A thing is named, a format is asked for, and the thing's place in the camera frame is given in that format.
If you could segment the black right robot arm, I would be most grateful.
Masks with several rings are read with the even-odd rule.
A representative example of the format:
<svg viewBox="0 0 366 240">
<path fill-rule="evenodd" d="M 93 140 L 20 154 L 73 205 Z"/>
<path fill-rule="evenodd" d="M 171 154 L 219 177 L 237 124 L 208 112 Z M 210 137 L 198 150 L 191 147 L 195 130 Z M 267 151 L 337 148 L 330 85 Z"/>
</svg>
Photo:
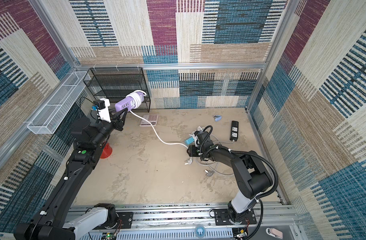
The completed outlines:
<svg viewBox="0 0 366 240">
<path fill-rule="evenodd" d="M 202 165 L 211 167 L 221 163 L 232 168 L 239 191 L 228 203 L 228 215 L 232 224 L 239 224 L 261 198 L 277 190 L 278 173 L 269 161 L 254 151 L 236 151 L 215 143 L 211 139 L 212 131 L 212 126 L 194 131 L 192 140 L 187 140 L 187 153 Z"/>
</svg>

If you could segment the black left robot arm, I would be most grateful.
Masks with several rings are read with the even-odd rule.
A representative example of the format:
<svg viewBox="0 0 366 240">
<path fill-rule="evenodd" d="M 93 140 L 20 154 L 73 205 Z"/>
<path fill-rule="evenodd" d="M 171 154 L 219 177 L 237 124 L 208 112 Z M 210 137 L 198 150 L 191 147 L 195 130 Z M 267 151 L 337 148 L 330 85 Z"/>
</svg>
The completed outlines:
<svg viewBox="0 0 366 240">
<path fill-rule="evenodd" d="M 93 123 L 81 117 L 72 124 L 73 152 L 65 172 L 41 209 L 28 223 L 17 225 L 17 240 L 77 240 L 94 228 L 115 228 L 118 219 L 113 204 L 98 204 L 78 223 L 65 227 L 68 211 L 80 188 L 95 169 L 114 130 L 122 131 L 128 110 L 109 114 L 110 122 Z"/>
</svg>

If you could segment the black power strip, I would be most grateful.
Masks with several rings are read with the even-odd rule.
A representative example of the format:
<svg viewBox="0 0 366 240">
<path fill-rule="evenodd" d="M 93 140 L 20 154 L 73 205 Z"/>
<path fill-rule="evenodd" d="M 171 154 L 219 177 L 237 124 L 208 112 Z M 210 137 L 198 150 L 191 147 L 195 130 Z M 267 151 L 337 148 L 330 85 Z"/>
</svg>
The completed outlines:
<svg viewBox="0 0 366 240">
<path fill-rule="evenodd" d="M 230 141 L 236 142 L 239 138 L 239 122 L 232 121 Z"/>
</svg>

